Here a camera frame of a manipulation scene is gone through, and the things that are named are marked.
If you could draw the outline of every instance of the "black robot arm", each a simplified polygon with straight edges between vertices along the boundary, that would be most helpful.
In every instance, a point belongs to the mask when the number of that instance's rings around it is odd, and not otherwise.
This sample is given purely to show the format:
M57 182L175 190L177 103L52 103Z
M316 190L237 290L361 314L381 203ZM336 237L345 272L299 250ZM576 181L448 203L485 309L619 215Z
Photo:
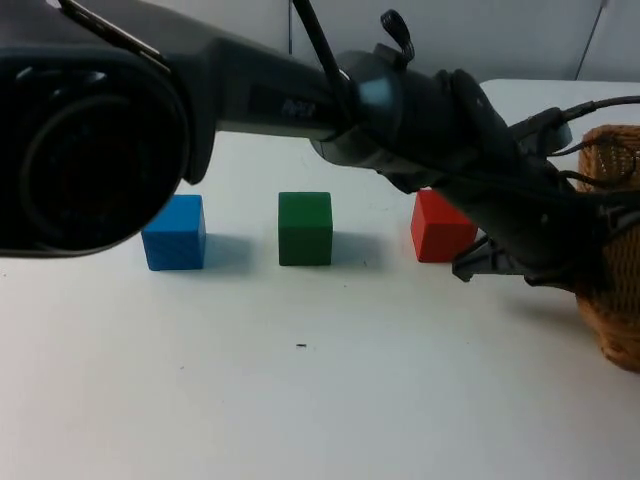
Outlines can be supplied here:
M219 130L309 138L328 162L373 169L406 193L439 191L487 234L454 262L465 281L493 273L606 286L602 248L640 217L636 192L578 193L547 159L569 144L570 120L606 104L549 109L509 127L466 72L408 68L415 52L397 12L381 20L398 49L334 58L308 0L294 0L323 72L138 0L60 3L61 12L44 0L0 0L0 18L13 18L0 33L0 82L11 94L0 93L10 107L0 117L18 139L2 186L5 215L21 232L11 248L0 235L5 255L94 253L135 234L180 178L202 179ZM109 101L87 107L96 98ZM144 112L156 140L130 120ZM90 157L114 136L124 146L109 154L128 151L130 161L100 157L120 183L89 175L99 188L87 209L78 152Z

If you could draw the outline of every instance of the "wicker basket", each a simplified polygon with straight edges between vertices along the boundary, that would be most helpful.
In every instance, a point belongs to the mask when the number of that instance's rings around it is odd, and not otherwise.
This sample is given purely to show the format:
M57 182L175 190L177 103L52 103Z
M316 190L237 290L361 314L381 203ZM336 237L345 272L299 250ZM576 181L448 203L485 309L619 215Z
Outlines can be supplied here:
M605 125L588 132L584 140L613 135L626 146L591 146L580 153L580 173L615 180L632 167L632 152L640 153L640 127ZM636 170L620 188L640 188ZM586 192L594 187L578 183ZM596 332L604 356L625 370L640 372L640 226L614 240L604 249L613 288L599 292L586 287L576 294L584 320Z

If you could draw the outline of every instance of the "black cable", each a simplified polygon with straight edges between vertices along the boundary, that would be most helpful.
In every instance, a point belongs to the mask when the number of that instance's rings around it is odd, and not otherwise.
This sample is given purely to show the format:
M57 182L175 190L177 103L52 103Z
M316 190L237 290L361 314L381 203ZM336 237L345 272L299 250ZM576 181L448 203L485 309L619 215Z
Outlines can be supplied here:
M336 96L340 110L342 110L342 114L347 122L351 123L353 120L353 110L351 108L350 92L344 83L344 78L333 56L329 42L327 42L327 37L324 36L318 17L309 0L292 1L307 31L307 35L309 35L309 40L311 40L313 48L316 51L318 60L320 60L322 64L322 68L327 76L329 85L331 85L333 94Z
M596 110L607 107L615 107L619 105L635 105L640 103L639 95L631 95L626 97L612 97L604 100L591 101L581 103L575 107L571 107L562 112L563 120L570 122L576 118L584 117L589 113L593 113Z
M615 180L598 180L598 179L583 175L581 173L574 172L572 170L562 170L558 172L558 176L562 179L577 180L579 182L586 183L587 185L591 185L592 187L602 188L602 189L620 187L626 184L627 182L629 182L629 180L631 180L637 168L636 151L631 147L629 147L628 145L625 145L623 142L621 142L614 135L611 135L611 134L603 134L591 140L585 140L584 142L574 145L573 147L567 148L560 152L552 153L549 155L549 157L563 157L565 155L569 155L571 153L575 153L577 151L584 150L585 148L589 148L592 146L612 146L612 147L618 147L626 150L628 153L631 154L631 169Z

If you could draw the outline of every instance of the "wooden block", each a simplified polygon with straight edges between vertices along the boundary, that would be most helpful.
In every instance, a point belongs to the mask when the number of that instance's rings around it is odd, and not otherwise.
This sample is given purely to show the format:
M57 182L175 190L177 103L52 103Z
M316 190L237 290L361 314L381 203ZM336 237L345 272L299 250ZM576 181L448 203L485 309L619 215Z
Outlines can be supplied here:
M196 270L204 266L207 232L200 195L176 195L142 231L149 269Z
M416 196L411 236L419 262L451 262L475 241L478 228L434 190Z
M329 193L280 193L278 197L280 265L330 265L332 244L333 217Z

